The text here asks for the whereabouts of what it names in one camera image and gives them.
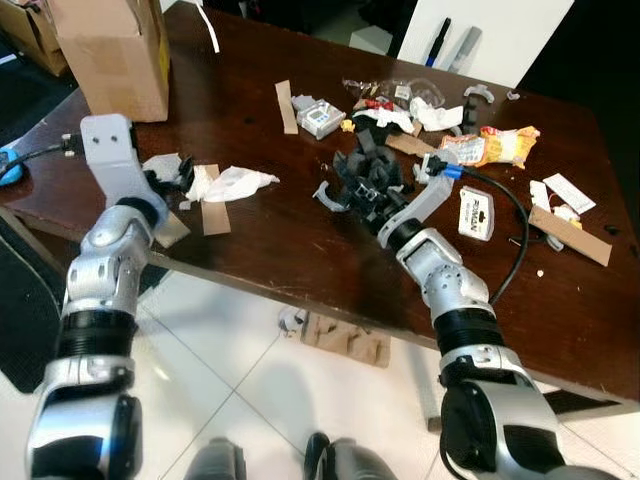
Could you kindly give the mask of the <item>red and white wrapper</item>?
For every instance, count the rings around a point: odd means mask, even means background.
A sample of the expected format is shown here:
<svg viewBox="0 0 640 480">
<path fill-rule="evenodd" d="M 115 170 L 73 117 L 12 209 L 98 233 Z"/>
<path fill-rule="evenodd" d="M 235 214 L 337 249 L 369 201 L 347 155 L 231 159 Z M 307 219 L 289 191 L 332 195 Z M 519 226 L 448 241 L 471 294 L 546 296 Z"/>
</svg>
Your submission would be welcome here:
<svg viewBox="0 0 640 480">
<path fill-rule="evenodd" d="M 398 108 L 392 101 L 362 99 L 357 101 L 352 113 L 353 122 L 357 119 L 370 120 L 376 128 L 397 127 L 402 133 L 415 133 L 415 125 L 406 110 Z"/>
</svg>

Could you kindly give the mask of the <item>brown cardboard scrap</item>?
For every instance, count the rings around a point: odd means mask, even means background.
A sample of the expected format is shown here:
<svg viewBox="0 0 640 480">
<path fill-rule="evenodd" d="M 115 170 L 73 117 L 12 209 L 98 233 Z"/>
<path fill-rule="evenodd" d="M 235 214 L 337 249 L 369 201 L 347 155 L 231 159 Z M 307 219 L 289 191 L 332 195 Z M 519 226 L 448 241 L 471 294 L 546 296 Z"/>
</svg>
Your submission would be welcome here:
<svg viewBox="0 0 640 480">
<path fill-rule="evenodd" d="M 412 134 L 406 133 L 388 134 L 385 145 L 401 151 L 403 154 L 419 157 L 426 157 L 436 151 L 435 147 L 428 145 L 428 143 L 416 136 L 412 136 Z"/>
</svg>

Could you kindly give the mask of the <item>grey curved plastic piece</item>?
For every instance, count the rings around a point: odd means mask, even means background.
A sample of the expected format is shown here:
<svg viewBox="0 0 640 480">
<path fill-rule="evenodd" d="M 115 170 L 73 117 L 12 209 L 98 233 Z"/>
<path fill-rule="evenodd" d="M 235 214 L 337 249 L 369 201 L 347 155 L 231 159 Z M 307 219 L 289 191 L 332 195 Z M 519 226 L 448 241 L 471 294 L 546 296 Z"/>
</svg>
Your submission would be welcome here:
<svg viewBox="0 0 640 480">
<path fill-rule="evenodd" d="M 329 187 L 329 183 L 326 180 L 323 180 L 315 189 L 315 192 L 312 193 L 312 197 L 315 198 L 316 201 L 319 201 L 321 205 L 325 207 L 326 210 L 332 212 L 347 212 L 349 207 L 347 205 L 338 204 L 337 201 L 333 200 L 326 193 L 326 188 Z"/>
</svg>

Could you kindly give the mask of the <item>small cardboard piece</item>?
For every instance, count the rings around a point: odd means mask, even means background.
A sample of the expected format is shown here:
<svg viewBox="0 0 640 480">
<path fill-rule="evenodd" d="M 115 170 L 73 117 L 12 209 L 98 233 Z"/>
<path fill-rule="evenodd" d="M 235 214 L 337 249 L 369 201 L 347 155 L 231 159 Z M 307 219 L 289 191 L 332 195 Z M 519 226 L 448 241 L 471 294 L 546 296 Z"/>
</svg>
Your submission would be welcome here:
<svg viewBox="0 0 640 480">
<path fill-rule="evenodd" d="M 173 247 L 188 236 L 191 236 L 191 229 L 173 211 L 169 211 L 166 219 L 154 229 L 155 242 L 164 248 Z"/>
</svg>

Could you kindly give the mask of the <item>crumpled white tissue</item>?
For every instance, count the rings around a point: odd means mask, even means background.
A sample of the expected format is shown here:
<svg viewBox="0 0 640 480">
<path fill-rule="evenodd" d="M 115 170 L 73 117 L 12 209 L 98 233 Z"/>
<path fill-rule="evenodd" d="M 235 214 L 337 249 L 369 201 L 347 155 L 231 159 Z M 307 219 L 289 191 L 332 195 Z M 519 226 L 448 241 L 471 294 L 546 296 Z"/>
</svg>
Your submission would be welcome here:
<svg viewBox="0 0 640 480">
<path fill-rule="evenodd" d="M 250 197 L 257 189 L 279 182 L 275 175 L 244 169 L 242 166 L 230 166 L 220 172 L 218 165 L 198 165 L 193 172 L 195 179 L 186 192 L 188 200 L 193 202 L 224 204 Z"/>
</svg>

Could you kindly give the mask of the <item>small grey white box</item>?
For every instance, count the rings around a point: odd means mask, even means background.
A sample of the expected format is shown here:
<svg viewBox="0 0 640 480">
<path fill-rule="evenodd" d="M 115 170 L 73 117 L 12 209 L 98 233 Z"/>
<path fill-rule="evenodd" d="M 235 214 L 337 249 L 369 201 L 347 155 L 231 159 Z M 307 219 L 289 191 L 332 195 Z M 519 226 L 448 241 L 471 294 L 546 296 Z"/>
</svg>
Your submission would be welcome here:
<svg viewBox="0 0 640 480">
<path fill-rule="evenodd" d="M 312 134 L 316 140 L 324 140 L 346 119 L 344 111 L 323 99 L 308 95 L 293 96 L 291 104 L 296 114 L 298 127 Z"/>
</svg>

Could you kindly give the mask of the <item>short cardboard strip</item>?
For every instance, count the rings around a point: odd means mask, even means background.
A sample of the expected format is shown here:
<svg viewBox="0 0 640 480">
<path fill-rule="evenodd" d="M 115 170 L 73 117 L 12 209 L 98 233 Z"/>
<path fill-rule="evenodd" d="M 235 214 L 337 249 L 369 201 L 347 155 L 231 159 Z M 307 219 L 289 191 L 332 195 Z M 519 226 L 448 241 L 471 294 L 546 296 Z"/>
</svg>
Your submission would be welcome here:
<svg viewBox="0 0 640 480">
<path fill-rule="evenodd" d="M 209 193 L 214 182 L 219 178 L 218 165 L 196 166 L 198 177 L 204 180 L 201 188 L 201 214 L 204 220 L 204 236 L 220 236 L 230 232 L 230 220 L 224 202 L 211 201 Z"/>
</svg>

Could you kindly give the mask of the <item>crumpled white paper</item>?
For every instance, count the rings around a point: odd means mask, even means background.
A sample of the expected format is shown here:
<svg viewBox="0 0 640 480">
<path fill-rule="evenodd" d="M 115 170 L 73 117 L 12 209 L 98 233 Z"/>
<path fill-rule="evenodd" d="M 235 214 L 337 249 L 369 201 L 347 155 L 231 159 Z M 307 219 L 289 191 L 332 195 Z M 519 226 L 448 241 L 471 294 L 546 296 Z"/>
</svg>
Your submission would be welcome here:
<svg viewBox="0 0 640 480">
<path fill-rule="evenodd" d="M 430 108 L 421 97 L 412 97 L 410 115 L 425 131 L 449 131 L 462 123 L 465 108 Z"/>
</svg>

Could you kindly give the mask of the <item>clear plastic wrap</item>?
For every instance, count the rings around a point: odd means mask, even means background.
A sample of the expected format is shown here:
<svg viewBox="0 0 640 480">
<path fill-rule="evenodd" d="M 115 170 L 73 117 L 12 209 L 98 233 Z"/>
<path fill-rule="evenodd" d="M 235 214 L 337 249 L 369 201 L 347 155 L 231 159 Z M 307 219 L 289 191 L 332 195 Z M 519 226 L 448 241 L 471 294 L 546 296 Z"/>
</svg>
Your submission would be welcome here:
<svg viewBox="0 0 640 480">
<path fill-rule="evenodd" d="M 443 108 L 445 97 L 429 79 L 343 79 L 342 84 L 358 100 L 392 102 L 397 108 L 410 109 L 415 99 L 425 102 L 429 108 Z"/>
</svg>

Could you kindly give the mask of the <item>narrow cardboard strip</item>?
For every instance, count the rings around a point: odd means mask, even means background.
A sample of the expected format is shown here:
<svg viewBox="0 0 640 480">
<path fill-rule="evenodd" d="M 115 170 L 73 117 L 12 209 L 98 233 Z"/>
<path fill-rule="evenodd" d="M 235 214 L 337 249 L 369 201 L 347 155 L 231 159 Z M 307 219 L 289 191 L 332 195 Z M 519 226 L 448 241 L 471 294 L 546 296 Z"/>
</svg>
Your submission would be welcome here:
<svg viewBox="0 0 640 480">
<path fill-rule="evenodd" d="M 282 116 L 283 132 L 285 134 L 298 134 L 296 113 L 292 105 L 291 82 L 288 79 L 274 84 L 276 104 L 278 104 L 280 116 Z"/>
</svg>

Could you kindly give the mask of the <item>dark brown wooden table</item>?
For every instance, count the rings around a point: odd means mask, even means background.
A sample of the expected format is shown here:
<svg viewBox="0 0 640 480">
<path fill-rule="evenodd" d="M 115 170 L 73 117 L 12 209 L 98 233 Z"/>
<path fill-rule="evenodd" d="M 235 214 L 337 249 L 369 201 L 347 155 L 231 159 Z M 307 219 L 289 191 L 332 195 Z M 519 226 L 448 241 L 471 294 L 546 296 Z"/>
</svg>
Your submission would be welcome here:
<svg viewBox="0 0 640 480">
<path fill-rule="evenodd" d="M 201 212 L 183 212 L 191 236 L 157 248 L 152 261 L 289 305 L 383 326 L 431 346 L 434 332 L 419 289 L 392 253 L 348 214 L 312 197 L 351 134 L 325 140 L 285 134 L 274 84 L 351 108 L 343 79 L 425 78 L 452 102 L 472 81 L 234 15 L 200 15 L 180 3 L 165 12 L 172 58 L 169 118 L 134 128 L 142 159 L 193 155 L 198 164 L 279 178 L 230 202 L 230 232 L 206 237 Z M 586 108 L 522 92 L 495 101 L 480 122 L 502 129 L 532 125 L 541 136 L 526 168 L 489 165 L 485 173 L 529 204 L 529 182 L 563 174 L 596 202 L 582 216 L 590 234 L 611 244 L 607 268 L 572 250 L 532 244 L 495 307 L 506 343 L 535 378 L 595 399 L 635 403 L 640 396 L 639 269 L 635 229 L 605 143 Z M 538 276 L 538 270 L 544 276 Z"/>
</svg>

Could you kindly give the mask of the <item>white power adapter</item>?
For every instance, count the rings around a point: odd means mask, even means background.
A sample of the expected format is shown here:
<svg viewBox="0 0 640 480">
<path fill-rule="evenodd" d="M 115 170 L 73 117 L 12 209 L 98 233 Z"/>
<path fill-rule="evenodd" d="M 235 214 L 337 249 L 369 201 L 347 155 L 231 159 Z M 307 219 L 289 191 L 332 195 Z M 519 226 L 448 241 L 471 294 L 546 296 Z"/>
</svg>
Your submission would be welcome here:
<svg viewBox="0 0 640 480">
<path fill-rule="evenodd" d="M 460 216 L 457 232 L 461 236 L 488 242 L 493 236 L 493 197 L 470 186 L 460 189 Z"/>
</svg>

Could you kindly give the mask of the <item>small white background box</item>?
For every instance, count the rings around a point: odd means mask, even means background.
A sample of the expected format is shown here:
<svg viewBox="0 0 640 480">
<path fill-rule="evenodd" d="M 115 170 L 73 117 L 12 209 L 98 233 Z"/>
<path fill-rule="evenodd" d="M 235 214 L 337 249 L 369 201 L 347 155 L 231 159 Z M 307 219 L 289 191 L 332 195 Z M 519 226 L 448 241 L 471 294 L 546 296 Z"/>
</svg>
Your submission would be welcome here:
<svg viewBox="0 0 640 480">
<path fill-rule="evenodd" d="M 390 45 L 393 44 L 394 36 L 392 33 L 378 26 L 366 26 L 364 28 L 355 29 L 349 35 L 348 45 L 352 49 L 372 52 L 376 55 L 387 55 Z"/>
</svg>

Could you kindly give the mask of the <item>grey plastic clip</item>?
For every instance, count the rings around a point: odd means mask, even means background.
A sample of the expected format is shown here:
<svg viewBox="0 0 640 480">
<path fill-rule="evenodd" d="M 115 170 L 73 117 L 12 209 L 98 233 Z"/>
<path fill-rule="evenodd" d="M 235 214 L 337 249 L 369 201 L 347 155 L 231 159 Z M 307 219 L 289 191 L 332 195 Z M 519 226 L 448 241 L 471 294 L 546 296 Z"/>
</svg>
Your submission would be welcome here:
<svg viewBox="0 0 640 480">
<path fill-rule="evenodd" d="M 481 104 L 493 105 L 495 97 L 486 84 L 474 84 L 463 92 L 463 116 L 460 123 L 461 134 L 477 133 L 477 109 Z"/>
</svg>

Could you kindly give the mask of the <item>black marker pen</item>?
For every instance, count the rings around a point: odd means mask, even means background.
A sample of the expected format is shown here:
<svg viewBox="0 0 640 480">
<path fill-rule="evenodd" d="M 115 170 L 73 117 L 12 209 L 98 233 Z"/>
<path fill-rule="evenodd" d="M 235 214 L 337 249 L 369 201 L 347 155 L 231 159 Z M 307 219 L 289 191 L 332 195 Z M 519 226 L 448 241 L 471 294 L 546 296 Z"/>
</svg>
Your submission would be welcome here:
<svg viewBox="0 0 640 480">
<path fill-rule="evenodd" d="M 451 26 L 452 19 L 449 17 L 445 17 L 442 20 L 442 23 L 440 23 L 438 31 L 436 31 L 436 35 L 433 37 L 433 41 L 431 41 L 428 55 L 425 56 L 425 67 L 435 67 L 436 60 L 438 60 L 440 54 L 442 54 L 445 41 L 447 41 L 448 38 L 448 33 L 449 31 L 451 31 Z"/>
</svg>

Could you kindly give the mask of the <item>orange snack bag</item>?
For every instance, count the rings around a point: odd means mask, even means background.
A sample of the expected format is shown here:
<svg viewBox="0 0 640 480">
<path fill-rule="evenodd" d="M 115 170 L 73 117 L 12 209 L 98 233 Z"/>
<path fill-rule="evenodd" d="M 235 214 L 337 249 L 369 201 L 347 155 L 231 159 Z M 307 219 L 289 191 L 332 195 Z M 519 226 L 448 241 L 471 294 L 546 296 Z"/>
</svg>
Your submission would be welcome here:
<svg viewBox="0 0 640 480">
<path fill-rule="evenodd" d="M 525 169 L 532 147 L 539 140 L 538 128 L 529 127 L 498 131 L 497 128 L 483 127 L 477 134 L 445 136 L 440 142 L 440 151 L 452 151 L 457 163 L 463 166 L 485 166 L 488 164 L 509 164 Z"/>
</svg>

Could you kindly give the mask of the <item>large cardboard box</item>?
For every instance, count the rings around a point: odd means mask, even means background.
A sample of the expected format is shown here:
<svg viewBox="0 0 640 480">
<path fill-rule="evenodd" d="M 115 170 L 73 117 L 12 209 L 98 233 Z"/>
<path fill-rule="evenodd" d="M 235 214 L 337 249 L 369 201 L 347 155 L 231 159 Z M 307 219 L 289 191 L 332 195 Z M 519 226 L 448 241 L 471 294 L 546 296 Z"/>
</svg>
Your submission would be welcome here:
<svg viewBox="0 0 640 480">
<path fill-rule="evenodd" d="M 45 0 L 93 115 L 169 118 L 170 55 L 160 0 Z"/>
</svg>

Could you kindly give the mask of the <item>grey marker pen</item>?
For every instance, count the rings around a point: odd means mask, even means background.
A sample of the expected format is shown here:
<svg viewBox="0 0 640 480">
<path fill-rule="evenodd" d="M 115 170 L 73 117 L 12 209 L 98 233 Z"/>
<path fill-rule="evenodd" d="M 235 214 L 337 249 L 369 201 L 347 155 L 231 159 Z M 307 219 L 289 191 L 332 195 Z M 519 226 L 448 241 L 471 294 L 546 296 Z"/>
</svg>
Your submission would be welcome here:
<svg viewBox="0 0 640 480">
<path fill-rule="evenodd" d="M 468 68 L 474 63 L 475 52 L 477 46 L 480 44 L 481 37 L 483 37 L 483 31 L 481 31 L 480 28 L 476 26 L 468 27 L 465 33 L 463 33 L 461 41 L 458 41 L 453 58 L 449 61 L 445 69 L 447 69 L 449 73 L 467 73 Z"/>
</svg>

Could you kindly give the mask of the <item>notched cardboard piece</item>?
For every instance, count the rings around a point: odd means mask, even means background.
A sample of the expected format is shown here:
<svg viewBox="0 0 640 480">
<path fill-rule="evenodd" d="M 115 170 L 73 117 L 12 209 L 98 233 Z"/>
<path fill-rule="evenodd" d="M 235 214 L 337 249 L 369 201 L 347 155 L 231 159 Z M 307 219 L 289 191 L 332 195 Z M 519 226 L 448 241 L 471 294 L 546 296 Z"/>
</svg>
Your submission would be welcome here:
<svg viewBox="0 0 640 480">
<path fill-rule="evenodd" d="M 301 342 L 380 369 L 387 369 L 390 362 L 388 334 L 334 317 L 307 314 Z"/>
</svg>

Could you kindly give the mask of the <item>blue round object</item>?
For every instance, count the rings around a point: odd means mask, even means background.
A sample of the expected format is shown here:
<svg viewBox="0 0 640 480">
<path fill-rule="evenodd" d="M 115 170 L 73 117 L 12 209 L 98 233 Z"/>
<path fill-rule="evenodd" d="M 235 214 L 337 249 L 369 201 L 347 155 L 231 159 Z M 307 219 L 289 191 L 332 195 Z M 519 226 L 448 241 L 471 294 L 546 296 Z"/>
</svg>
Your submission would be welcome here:
<svg viewBox="0 0 640 480">
<path fill-rule="evenodd" d="M 26 172 L 24 164 L 28 159 L 28 154 L 19 154 L 14 148 L 0 148 L 0 187 L 17 183 Z"/>
</svg>

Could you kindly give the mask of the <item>small white black scrap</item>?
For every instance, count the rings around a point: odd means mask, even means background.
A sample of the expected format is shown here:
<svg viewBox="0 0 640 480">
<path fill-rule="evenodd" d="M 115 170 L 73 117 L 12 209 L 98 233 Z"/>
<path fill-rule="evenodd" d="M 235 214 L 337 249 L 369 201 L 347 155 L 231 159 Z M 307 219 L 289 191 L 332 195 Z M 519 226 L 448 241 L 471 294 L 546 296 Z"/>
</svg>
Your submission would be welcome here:
<svg viewBox="0 0 640 480">
<path fill-rule="evenodd" d="M 276 315 L 276 325 L 285 338 L 297 337 L 305 329 L 308 312 L 302 308 L 285 306 Z"/>
</svg>

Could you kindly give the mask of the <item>small white card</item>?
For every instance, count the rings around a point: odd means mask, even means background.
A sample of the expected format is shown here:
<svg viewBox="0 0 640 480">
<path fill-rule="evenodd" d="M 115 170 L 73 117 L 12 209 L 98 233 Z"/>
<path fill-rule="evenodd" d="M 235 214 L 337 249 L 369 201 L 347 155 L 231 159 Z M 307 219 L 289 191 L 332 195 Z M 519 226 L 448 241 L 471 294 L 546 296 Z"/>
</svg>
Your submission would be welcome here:
<svg viewBox="0 0 640 480">
<path fill-rule="evenodd" d="M 553 207 L 550 205 L 549 189 L 543 182 L 540 182 L 540 180 L 530 180 L 529 192 L 532 205 L 541 210 L 547 210 L 548 212 L 553 211 Z"/>
</svg>

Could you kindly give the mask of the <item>white board panel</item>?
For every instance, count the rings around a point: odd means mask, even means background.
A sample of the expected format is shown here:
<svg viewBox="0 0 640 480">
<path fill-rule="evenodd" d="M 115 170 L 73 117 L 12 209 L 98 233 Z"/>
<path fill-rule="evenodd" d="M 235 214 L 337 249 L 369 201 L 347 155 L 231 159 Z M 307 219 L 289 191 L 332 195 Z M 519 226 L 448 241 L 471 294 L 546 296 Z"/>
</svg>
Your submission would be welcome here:
<svg viewBox="0 0 640 480">
<path fill-rule="evenodd" d="M 445 18 L 451 27 L 436 69 L 447 69 L 471 28 L 480 37 L 458 73 L 479 81 L 516 87 L 538 58 L 573 0 L 417 0 L 398 59 L 422 65 L 428 60 Z"/>
</svg>

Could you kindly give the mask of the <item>yellow white wrapper bit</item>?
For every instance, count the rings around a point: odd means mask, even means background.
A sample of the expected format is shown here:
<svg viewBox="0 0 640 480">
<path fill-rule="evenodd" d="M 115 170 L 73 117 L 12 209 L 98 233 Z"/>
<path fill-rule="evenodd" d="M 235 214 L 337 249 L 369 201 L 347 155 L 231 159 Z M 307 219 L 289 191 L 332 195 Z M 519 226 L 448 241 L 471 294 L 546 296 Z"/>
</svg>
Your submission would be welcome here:
<svg viewBox="0 0 640 480">
<path fill-rule="evenodd" d="M 567 223 L 572 224 L 573 227 L 577 229 L 582 229 L 580 215 L 577 214 L 575 210 L 572 210 L 571 206 L 564 204 L 554 206 L 552 212 L 557 218 L 567 221 Z"/>
</svg>

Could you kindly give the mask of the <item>large white card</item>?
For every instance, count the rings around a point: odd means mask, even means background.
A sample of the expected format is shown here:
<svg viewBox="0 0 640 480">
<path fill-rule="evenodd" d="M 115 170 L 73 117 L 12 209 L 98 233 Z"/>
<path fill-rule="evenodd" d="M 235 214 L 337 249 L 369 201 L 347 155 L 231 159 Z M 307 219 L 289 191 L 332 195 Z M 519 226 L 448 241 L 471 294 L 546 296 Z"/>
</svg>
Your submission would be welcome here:
<svg viewBox="0 0 640 480">
<path fill-rule="evenodd" d="M 577 214 L 584 214 L 584 212 L 594 209 L 596 206 L 594 200 L 586 196 L 579 187 L 570 182 L 563 174 L 550 175 L 550 177 L 543 180 L 543 183 L 550 191 L 561 197 Z"/>
</svg>

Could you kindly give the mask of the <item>open cardboard box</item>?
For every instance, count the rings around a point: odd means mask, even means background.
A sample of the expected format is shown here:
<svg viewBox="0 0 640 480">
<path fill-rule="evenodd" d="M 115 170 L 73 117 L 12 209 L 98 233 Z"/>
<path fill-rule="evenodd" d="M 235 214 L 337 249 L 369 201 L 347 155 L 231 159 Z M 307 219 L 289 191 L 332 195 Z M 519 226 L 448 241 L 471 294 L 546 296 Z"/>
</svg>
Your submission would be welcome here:
<svg viewBox="0 0 640 480">
<path fill-rule="evenodd" d="M 55 28 L 38 0 L 0 0 L 0 29 L 28 60 L 52 76 L 69 72 Z"/>
</svg>

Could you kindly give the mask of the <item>long cardboard strip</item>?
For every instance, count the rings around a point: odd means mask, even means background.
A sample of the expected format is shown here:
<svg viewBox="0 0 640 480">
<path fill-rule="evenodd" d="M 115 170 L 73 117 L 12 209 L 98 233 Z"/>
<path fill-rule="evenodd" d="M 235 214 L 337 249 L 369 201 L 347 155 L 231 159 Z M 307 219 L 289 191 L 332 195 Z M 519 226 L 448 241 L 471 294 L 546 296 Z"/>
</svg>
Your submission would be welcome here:
<svg viewBox="0 0 640 480">
<path fill-rule="evenodd" d="M 549 237 L 557 238 L 566 246 L 572 248 L 590 260 L 607 266 L 611 261 L 612 246 L 603 239 L 596 238 L 585 230 L 573 227 L 570 221 L 558 218 L 553 212 L 534 206 L 530 210 L 530 223 L 543 230 Z"/>
</svg>

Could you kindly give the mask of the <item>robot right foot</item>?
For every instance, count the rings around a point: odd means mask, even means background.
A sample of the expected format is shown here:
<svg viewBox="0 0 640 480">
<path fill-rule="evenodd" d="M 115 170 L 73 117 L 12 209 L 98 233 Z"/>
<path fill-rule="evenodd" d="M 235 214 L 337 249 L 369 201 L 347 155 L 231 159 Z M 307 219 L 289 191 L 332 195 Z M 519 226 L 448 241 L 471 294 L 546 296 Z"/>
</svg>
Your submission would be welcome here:
<svg viewBox="0 0 640 480">
<path fill-rule="evenodd" d="M 378 453 L 353 439 L 332 440 L 323 431 L 308 438 L 303 454 L 305 480 L 398 480 Z"/>
</svg>

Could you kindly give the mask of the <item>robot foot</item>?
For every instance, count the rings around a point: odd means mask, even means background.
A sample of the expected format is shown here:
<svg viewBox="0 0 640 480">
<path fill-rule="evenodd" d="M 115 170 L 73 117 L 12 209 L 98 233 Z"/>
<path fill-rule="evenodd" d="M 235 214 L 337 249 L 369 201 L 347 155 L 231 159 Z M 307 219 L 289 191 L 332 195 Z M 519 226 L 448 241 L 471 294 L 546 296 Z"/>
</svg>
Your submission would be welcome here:
<svg viewBox="0 0 640 480">
<path fill-rule="evenodd" d="M 323 431 L 308 438 L 303 454 L 305 480 L 398 480 L 378 453 L 353 439 L 332 440 Z"/>
<path fill-rule="evenodd" d="M 246 480 L 244 452 L 224 436 L 211 439 L 193 457 L 183 480 Z"/>
</svg>

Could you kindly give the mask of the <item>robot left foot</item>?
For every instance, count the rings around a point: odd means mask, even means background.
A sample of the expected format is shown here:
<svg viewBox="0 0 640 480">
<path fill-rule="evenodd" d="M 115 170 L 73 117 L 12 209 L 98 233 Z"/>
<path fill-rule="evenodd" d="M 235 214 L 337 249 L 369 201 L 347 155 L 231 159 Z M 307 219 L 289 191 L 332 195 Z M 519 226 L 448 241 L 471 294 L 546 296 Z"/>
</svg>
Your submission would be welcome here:
<svg viewBox="0 0 640 480">
<path fill-rule="evenodd" d="M 211 439 L 193 457 L 183 480 L 246 480 L 244 452 L 224 436 Z"/>
</svg>

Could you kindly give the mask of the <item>black floor grille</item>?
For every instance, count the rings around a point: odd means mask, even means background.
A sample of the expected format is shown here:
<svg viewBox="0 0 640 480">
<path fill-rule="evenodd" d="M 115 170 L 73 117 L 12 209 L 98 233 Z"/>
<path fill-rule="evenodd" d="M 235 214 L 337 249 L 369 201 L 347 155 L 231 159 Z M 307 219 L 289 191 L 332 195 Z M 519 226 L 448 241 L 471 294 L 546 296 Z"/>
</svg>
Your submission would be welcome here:
<svg viewBox="0 0 640 480">
<path fill-rule="evenodd" d="M 595 399 L 588 396 L 580 396 L 571 390 L 549 390 L 541 394 L 557 416 L 581 415 L 582 412 L 595 410 L 607 410 L 609 407 L 620 406 L 620 402 L 612 399 Z"/>
</svg>

